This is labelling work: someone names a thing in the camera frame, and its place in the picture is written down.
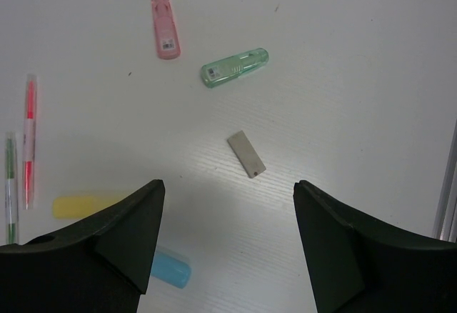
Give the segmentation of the green correction tape dispenser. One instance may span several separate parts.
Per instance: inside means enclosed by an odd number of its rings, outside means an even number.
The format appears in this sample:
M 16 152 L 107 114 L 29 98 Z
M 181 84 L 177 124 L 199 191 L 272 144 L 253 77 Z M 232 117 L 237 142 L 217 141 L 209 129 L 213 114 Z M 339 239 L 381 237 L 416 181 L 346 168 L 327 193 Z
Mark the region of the green correction tape dispenser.
M 241 75 L 260 69 L 269 61 L 267 50 L 258 48 L 205 64 L 200 75 L 206 87 L 212 89 Z

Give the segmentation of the pink correction tape dispenser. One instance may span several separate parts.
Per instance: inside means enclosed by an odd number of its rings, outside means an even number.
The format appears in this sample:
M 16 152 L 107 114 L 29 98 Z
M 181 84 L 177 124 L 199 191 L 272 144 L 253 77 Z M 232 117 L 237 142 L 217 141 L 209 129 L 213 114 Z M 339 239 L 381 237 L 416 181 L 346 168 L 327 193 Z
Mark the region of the pink correction tape dispenser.
M 160 59 L 178 58 L 181 47 L 170 0 L 151 0 L 151 10 L 158 57 Z

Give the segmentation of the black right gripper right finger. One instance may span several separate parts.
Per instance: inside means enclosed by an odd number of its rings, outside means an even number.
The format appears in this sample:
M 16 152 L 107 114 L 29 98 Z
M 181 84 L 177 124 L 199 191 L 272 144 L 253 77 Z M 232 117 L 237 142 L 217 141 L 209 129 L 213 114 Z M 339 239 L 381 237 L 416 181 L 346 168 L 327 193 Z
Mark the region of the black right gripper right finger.
M 318 312 L 455 312 L 456 244 L 408 232 L 295 184 Z

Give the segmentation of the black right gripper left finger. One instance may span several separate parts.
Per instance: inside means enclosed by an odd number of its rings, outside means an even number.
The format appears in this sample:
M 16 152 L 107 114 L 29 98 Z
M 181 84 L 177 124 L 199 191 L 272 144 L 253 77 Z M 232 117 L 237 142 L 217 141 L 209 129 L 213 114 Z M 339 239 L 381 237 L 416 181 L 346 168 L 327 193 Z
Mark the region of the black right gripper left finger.
M 165 186 L 30 242 L 1 247 L 2 312 L 136 312 L 149 284 Z

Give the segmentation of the grey rectangular eraser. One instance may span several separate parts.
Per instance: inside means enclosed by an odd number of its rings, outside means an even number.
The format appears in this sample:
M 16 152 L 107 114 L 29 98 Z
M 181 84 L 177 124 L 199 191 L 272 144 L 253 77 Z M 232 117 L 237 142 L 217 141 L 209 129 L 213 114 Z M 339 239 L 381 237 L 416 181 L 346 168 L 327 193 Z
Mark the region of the grey rectangular eraser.
M 266 170 L 266 166 L 243 131 L 230 136 L 227 142 L 250 179 Z

